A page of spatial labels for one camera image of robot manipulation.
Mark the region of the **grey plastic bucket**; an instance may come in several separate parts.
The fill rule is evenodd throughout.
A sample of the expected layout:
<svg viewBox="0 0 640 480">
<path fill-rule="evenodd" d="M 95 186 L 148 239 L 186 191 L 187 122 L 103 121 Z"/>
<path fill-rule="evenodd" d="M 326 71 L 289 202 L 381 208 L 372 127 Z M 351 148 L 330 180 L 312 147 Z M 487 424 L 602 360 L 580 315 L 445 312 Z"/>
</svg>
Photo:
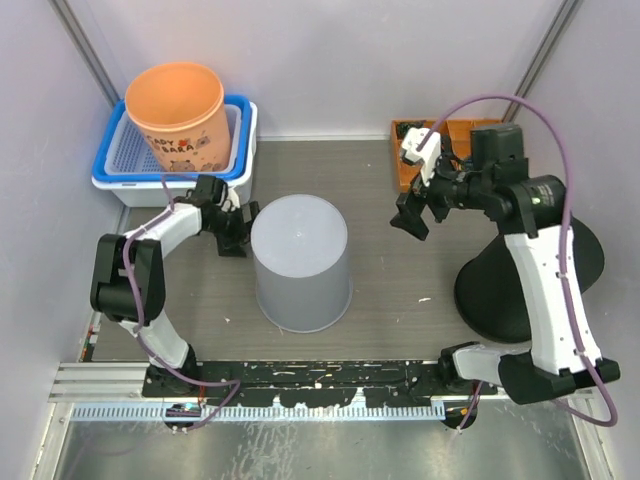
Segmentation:
<svg viewBox="0 0 640 480">
<path fill-rule="evenodd" d="M 315 333 L 348 310 L 353 282 L 348 227 L 327 200 L 294 194 L 269 203 L 251 231 L 256 299 L 265 317 L 293 333 Z"/>
</svg>

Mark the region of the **black plastic bucket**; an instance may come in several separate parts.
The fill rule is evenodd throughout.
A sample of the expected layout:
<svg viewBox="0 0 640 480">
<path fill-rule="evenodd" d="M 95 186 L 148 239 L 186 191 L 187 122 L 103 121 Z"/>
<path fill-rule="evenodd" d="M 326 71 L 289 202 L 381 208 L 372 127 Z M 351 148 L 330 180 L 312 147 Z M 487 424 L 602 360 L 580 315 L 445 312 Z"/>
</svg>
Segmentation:
<svg viewBox="0 0 640 480">
<path fill-rule="evenodd" d="M 584 293 L 602 275 L 605 254 L 587 225 L 574 218 L 571 226 L 576 274 L 580 291 Z M 483 338 L 505 344 L 531 339 L 519 275 L 501 235 L 459 271 L 454 300 L 464 322 Z"/>
</svg>

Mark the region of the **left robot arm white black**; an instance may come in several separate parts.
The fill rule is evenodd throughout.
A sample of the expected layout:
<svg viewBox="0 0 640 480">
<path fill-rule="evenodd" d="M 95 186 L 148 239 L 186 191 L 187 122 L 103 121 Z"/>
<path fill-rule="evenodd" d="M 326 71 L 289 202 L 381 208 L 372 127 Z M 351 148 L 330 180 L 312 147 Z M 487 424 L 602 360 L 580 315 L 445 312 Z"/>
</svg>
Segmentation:
<svg viewBox="0 0 640 480">
<path fill-rule="evenodd" d="M 119 324 L 148 355 L 151 372 L 178 396 L 198 387 L 237 388 L 237 380 L 200 380 L 193 347 L 175 330 L 166 310 L 164 260 L 187 239 L 214 235 L 221 257 L 244 258 L 260 212 L 244 203 L 224 180 L 198 177 L 183 196 L 169 198 L 153 219 L 124 234 L 105 234 L 97 244 L 90 289 L 92 308 Z"/>
</svg>

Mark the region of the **orange plastic bucket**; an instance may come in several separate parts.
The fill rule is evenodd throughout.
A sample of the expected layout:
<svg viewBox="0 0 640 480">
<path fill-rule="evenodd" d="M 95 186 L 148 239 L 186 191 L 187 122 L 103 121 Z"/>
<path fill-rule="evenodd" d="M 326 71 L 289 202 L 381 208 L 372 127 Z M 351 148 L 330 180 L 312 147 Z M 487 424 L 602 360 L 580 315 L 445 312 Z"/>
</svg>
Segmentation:
<svg viewBox="0 0 640 480">
<path fill-rule="evenodd" d="M 221 172 L 230 164 L 231 133 L 222 82 L 190 62 L 152 67 L 125 93 L 125 107 L 167 172 Z"/>
</svg>

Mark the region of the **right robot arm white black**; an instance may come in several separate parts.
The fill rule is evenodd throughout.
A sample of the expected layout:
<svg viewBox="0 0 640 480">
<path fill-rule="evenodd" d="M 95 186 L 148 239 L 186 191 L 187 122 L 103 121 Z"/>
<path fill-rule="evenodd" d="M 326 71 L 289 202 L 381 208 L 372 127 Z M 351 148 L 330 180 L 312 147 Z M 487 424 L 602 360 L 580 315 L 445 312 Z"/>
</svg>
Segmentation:
<svg viewBox="0 0 640 480">
<path fill-rule="evenodd" d="M 498 230 L 456 277 L 456 307 L 480 340 L 442 351 L 440 385 L 459 394 L 484 381 L 526 405 L 618 380 L 619 364 L 602 355 L 582 301 L 603 271 L 598 239 L 565 213 L 559 178 L 530 175 L 520 127 L 483 125 L 470 140 L 464 160 L 426 128 L 409 129 L 400 147 L 420 170 L 397 199 L 394 227 L 422 240 L 424 210 L 442 221 L 460 209 L 483 212 Z"/>
</svg>

